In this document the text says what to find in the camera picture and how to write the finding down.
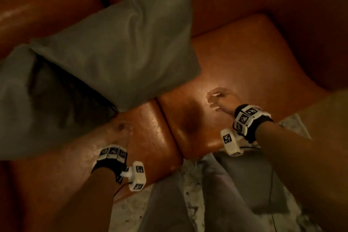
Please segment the gray pants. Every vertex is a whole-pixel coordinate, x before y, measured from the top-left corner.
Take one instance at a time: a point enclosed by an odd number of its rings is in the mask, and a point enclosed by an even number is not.
[[[207,232],[265,232],[247,207],[231,177],[212,154],[198,162],[202,170],[202,190]],[[175,173],[152,189],[139,232],[193,232],[183,197],[183,180]]]

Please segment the person's right arm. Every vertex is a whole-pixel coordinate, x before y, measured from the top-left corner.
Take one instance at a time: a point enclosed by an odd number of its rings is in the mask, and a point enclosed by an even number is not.
[[[217,111],[234,115],[243,102],[232,91],[207,94]],[[256,140],[279,178],[326,231],[348,231],[348,151],[318,143],[264,122]]]

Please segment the leather couch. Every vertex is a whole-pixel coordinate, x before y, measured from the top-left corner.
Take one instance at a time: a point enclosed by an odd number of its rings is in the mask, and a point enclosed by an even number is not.
[[[1,0],[0,57],[32,37],[58,32],[121,0]],[[348,85],[347,0],[193,0],[192,44],[202,74],[120,114],[134,126],[129,163],[148,185],[186,159],[222,147],[232,118],[209,109],[217,86],[264,107],[276,121]],[[0,226],[41,231],[89,176],[112,124],[40,156],[0,164]],[[124,189],[119,201],[131,193]]]

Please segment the speckled stone floor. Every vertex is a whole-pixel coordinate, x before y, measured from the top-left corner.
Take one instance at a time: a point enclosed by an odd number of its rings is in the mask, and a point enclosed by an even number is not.
[[[300,117],[295,114],[281,121],[280,124],[285,128],[303,136],[310,138],[307,129],[301,122]],[[202,194],[201,177],[194,162],[185,160],[181,167],[184,178],[184,198],[188,208],[189,217],[197,232],[204,231],[204,201]],[[144,189],[140,193],[115,204],[112,209],[110,232],[135,232],[142,220],[147,200],[150,196],[152,186]],[[301,209],[288,190],[285,189],[288,214],[260,215],[266,231],[277,232],[314,232],[318,228],[306,216],[301,214]]]

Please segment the wristband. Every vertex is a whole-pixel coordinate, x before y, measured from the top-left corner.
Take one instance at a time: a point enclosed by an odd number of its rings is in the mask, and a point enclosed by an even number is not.
[[[236,108],[235,118],[233,129],[249,143],[253,143],[256,140],[255,132],[260,124],[266,121],[273,122],[269,113],[262,111],[258,106],[248,104],[243,104]]]
[[[122,183],[122,171],[127,171],[127,150],[119,145],[110,145],[100,151],[97,163],[94,165],[92,172],[99,168],[109,168],[115,173],[116,182]]]

